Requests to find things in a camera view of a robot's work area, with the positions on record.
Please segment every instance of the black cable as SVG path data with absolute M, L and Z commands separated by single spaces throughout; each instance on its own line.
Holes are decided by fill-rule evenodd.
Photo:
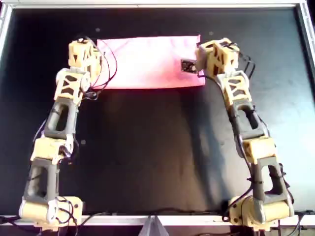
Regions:
M 195 236 L 233 236 L 233 235 L 238 235 L 241 232 L 235 232 L 235 233 L 201 233 L 201 234 L 197 234 Z
M 13 216 L 13 217 L 4 217 L 4 216 L 0 216 L 0 225 L 3 224 L 11 224 L 13 226 L 15 226 L 16 228 L 18 228 L 21 231 L 27 232 L 27 233 L 38 233 L 38 230 L 34 230 L 34 229 L 25 229 L 22 226 L 18 225 L 15 223 L 15 221 L 21 219 L 19 216 Z
M 294 230 L 291 233 L 289 233 L 287 236 L 293 236 L 295 234 L 295 232 L 298 230 L 298 228 L 301 225 L 301 221 L 302 221 L 303 217 L 304 217 L 304 214 L 299 216 L 299 221 L 297 222 L 296 226 L 294 227 Z
M 57 200 L 58 200 L 59 202 L 62 202 L 62 203 L 68 203 L 68 204 L 69 204 L 69 208 L 71 209 L 71 212 L 68 211 L 68 210 L 66 210 L 66 209 L 59 208 L 59 210 L 61 210 L 61 211 L 65 212 L 65 213 L 67 213 L 67 214 L 69 215 L 69 217 L 68 217 L 68 219 L 67 219 L 66 221 L 63 221 L 63 222 L 60 221 L 60 219 L 58 219 L 57 217 L 56 217 L 56 219 L 58 220 L 58 222 L 59 222 L 60 224 L 66 224 L 66 223 L 68 223 L 68 226 L 69 226 L 70 220 L 72 219 L 72 221 L 73 221 L 73 223 L 74 223 L 74 226 L 75 226 L 75 235 L 78 235 L 77 219 L 74 218 L 74 216 L 73 216 L 73 212 L 74 212 L 73 204 L 72 204 L 72 202 L 68 201 L 65 197 L 62 197 L 62 198 L 63 198 L 64 200 L 59 200 L 59 199 L 57 199 Z
M 252 61 L 250 56 L 243 54 L 241 51 L 235 50 L 234 48 L 232 48 L 232 46 L 237 46 L 237 44 L 232 42 L 232 43 L 229 43 L 227 45 L 224 45 L 223 47 L 227 47 L 227 48 L 237 52 L 239 54 L 239 57 L 247 62 L 246 66 L 245 66 L 245 69 L 244 69 L 244 73 L 245 74 L 247 72 L 247 69 L 248 69 L 249 65 L 252 64 L 252 70 L 251 70 L 251 72 L 248 75 L 248 80 L 251 80 L 252 75 L 253 75 L 253 73 L 254 73 L 254 71 L 256 69 L 256 63 L 254 61 Z
M 111 75 L 110 75 L 109 62 L 108 62 L 108 59 L 106 58 L 105 54 L 102 54 L 102 52 L 101 52 L 101 50 L 99 49 L 99 47 L 97 47 L 97 45 L 96 45 L 89 37 L 85 36 L 85 38 L 93 44 L 93 46 L 99 51 L 99 53 L 101 53 L 101 55 L 104 57 L 104 59 L 105 59 L 105 61 L 106 61 L 106 63 L 107 63 L 107 68 L 108 68 L 108 80 L 107 80 L 105 83 L 101 84 L 101 85 L 95 86 L 96 83 L 97 83 L 97 81 L 98 81 L 98 79 L 99 79 L 99 77 L 100 77 L 100 74 L 101 74 L 101 72 L 100 72 L 100 74 L 99 74 L 97 80 L 96 80 L 96 81 L 94 82 L 94 84 L 91 86 L 91 89 L 94 89 L 95 87 L 100 87 L 100 86 L 103 86 L 103 87 L 102 87 L 99 91 L 97 91 L 97 92 L 95 92 L 95 91 L 86 92 L 86 93 L 85 93 L 85 97 L 83 98 L 83 100 L 84 100 L 84 99 L 88 99 L 88 100 L 96 101 L 96 100 L 98 99 L 99 94 L 100 94 L 102 91 L 105 90 L 105 88 L 107 87 L 107 85 L 109 84 L 109 82 L 115 77 L 115 75 L 116 75 L 116 73 L 117 73 L 117 70 L 118 70 L 118 63 L 117 63 L 117 58 L 116 58 L 116 56 L 115 56 L 113 50 L 108 46 L 108 44 L 107 44 L 104 40 L 102 40 L 102 42 L 103 42 L 103 43 L 109 48 L 109 50 L 111 51 L 111 54 L 113 55 L 113 58 L 114 58 L 114 60 L 115 60 L 116 68 L 115 68 L 114 74 L 111 76 Z

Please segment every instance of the pink towel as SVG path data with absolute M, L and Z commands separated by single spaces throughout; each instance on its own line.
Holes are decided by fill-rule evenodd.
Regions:
M 181 59 L 195 59 L 196 43 L 200 36 L 146 37 L 98 40 L 112 76 L 107 89 L 164 89 L 201 86 L 204 78 L 181 71 Z M 108 80 L 108 66 L 103 62 L 101 75 L 94 88 L 101 89 Z

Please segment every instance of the wire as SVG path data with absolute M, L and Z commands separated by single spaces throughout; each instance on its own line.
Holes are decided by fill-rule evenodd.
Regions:
M 59 218 L 56 217 L 56 219 L 58 220 L 59 224 L 66 224 L 68 223 L 68 226 L 69 226 L 69 223 L 70 223 L 70 220 L 72 219 L 73 223 L 74 223 L 74 226 L 75 226 L 75 235 L 77 236 L 78 235 L 78 224 L 77 224 L 77 219 L 74 218 L 73 216 L 73 212 L 74 212 L 74 207 L 73 207 L 73 204 L 72 202 L 68 201 L 65 197 L 62 197 L 64 200 L 59 200 L 57 198 L 57 201 L 61 202 L 61 203 L 68 203 L 69 204 L 69 209 L 70 211 L 66 210 L 66 209 L 63 209 L 63 208 L 59 208 L 59 210 L 67 213 L 69 215 L 68 219 L 66 221 L 60 221 Z
M 86 92 L 86 93 L 84 94 L 85 97 L 83 98 L 83 100 L 84 100 L 84 99 L 88 99 L 88 100 L 96 101 L 96 100 L 98 99 L 99 94 L 107 87 L 107 85 L 109 84 L 109 82 L 115 77 L 115 75 L 116 75 L 116 73 L 117 73 L 117 70 L 118 70 L 118 63 L 117 63 L 117 58 L 116 58 L 116 56 L 115 56 L 113 50 L 108 46 L 108 44 L 107 44 L 104 40 L 102 40 L 102 42 L 103 42 L 103 43 L 109 48 L 109 50 L 111 51 L 111 54 L 113 55 L 113 58 L 114 58 L 114 60 L 115 60 L 116 68 L 115 68 L 114 74 L 111 76 L 111 75 L 110 75 L 109 62 L 108 62 L 108 59 L 107 59 L 107 57 L 105 56 L 105 54 L 103 54 L 103 53 L 101 52 L 101 50 L 99 49 L 99 47 L 98 47 L 89 37 L 84 36 L 84 38 L 86 38 L 88 41 L 90 41 L 90 42 L 92 43 L 92 45 L 99 51 L 99 53 L 103 56 L 104 60 L 106 61 L 107 68 L 108 68 L 108 80 L 107 80 L 105 83 L 101 84 L 101 85 L 95 86 L 95 85 L 97 84 L 97 82 L 98 82 L 98 80 L 99 80 L 99 78 L 100 78 L 100 75 L 101 75 L 101 73 L 102 73 L 102 70 L 103 70 L 103 66 L 101 65 L 101 72 L 100 72 L 100 74 L 98 75 L 98 77 L 97 77 L 96 81 L 94 82 L 94 84 L 91 86 L 91 89 L 94 89 L 95 87 L 100 87 L 100 86 L 103 86 L 103 87 L 102 87 L 99 91 L 97 91 L 97 92 L 95 92 L 95 91 L 88 91 L 88 92 Z
M 227 47 L 227 48 L 237 52 L 239 54 L 239 57 L 247 62 L 246 66 L 245 66 L 245 69 L 244 69 L 244 73 L 247 72 L 247 69 L 248 69 L 249 65 L 252 64 L 252 70 L 251 70 L 250 74 L 248 75 L 248 80 L 251 80 L 252 75 L 253 75 L 253 73 L 254 73 L 254 71 L 256 69 L 255 62 L 252 61 L 250 56 L 243 54 L 241 51 L 235 50 L 234 48 L 232 48 L 232 46 L 237 46 L 237 44 L 232 42 L 232 43 L 224 45 L 223 47 Z
M 44 125 L 46 124 L 46 121 L 47 121 L 47 119 L 45 119 L 45 120 L 43 121 L 43 123 L 40 125 L 40 127 L 39 127 L 38 130 L 36 131 L 36 133 L 35 133 L 35 135 L 34 135 L 34 137 L 33 137 L 33 142 L 32 142 L 32 143 L 35 142 L 36 138 L 38 137 L 38 134 L 42 131 Z
M 11 224 L 13 226 L 15 226 L 16 228 L 18 228 L 19 230 L 21 231 L 24 231 L 24 232 L 28 232 L 28 233 L 35 233 L 37 234 L 38 231 L 37 230 L 34 230 L 34 229 L 25 229 L 23 228 L 22 226 L 14 223 L 15 221 L 21 219 L 19 216 L 13 216 L 13 217 L 4 217 L 4 216 L 0 216 L 0 225 L 3 225 L 3 224 Z
M 241 232 L 235 232 L 235 233 L 221 233 L 221 234 L 216 234 L 216 233 L 201 233 L 197 234 L 195 236 L 233 236 L 233 235 L 238 235 Z
M 301 216 L 299 216 L 299 221 L 297 222 L 296 226 L 294 227 L 294 230 L 293 230 L 291 233 L 289 233 L 287 236 L 292 236 L 292 235 L 295 234 L 295 232 L 296 232 L 296 231 L 300 228 L 300 226 L 301 226 L 301 221 L 302 221 L 303 217 L 304 217 L 304 214 L 301 215 Z

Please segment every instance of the black table surface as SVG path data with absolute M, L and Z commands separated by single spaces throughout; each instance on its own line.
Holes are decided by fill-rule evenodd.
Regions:
M 15 9 L 0 65 L 0 214 L 18 212 L 32 138 L 53 105 L 56 73 L 67 67 L 67 45 L 78 34 L 201 34 L 202 41 L 237 42 L 256 62 L 251 94 L 276 141 L 294 207 L 315 209 L 313 78 L 299 29 L 293 8 Z M 220 210 L 250 185 L 211 81 L 104 91 L 82 103 L 77 139 L 86 144 L 75 163 L 61 167 L 60 195 L 80 197 L 84 213 Z

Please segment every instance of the metal frame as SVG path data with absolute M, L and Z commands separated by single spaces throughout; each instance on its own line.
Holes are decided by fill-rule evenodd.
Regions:
M 26 8 L 166 8 L 166 7 L 206 7 L 206 8 L 254 8 L 254 7 L 296 7 L 301 14 L 301 23 L 306 36 L 306 43 L 311 60 L 312 68 L 315 68 L 315 34 L 310 18 L 309 9 L 306 0 L 173 0 L 173 1 L 155 1 L 155 0 L 138 0 L 137 2 L 128 3 L 129 0 L 119 0 L 119 4 L 115 0 L 55 0 L 45 1 L 38 0 L 36 3 L 30 0 L 4 0 L 0 13 L 0 60 L 2 51 L 5 46 L 6 34 L 8 31 L 12 10 Z M 95 216 L 89 220 L 86 225 L 144 225 L 148 216 Z M 222 222 L 221 216 L 187 216 L 187 215 L 170 215 L 159 216 L 160 221 L 165 226 L 231 226 L 230 223 Z M 280 221 L 280 226 L 293 226 L 298 221 L 297 216 L 287 218 Z M 18 225 L 32 225 L 33 222 L 27 220 L 19 220 Z M 277 227 L 278 222 L 274 223 L 273 227 Z M 306 215 L 301 221 L 303 226 L 315 226 L 315 216 Z

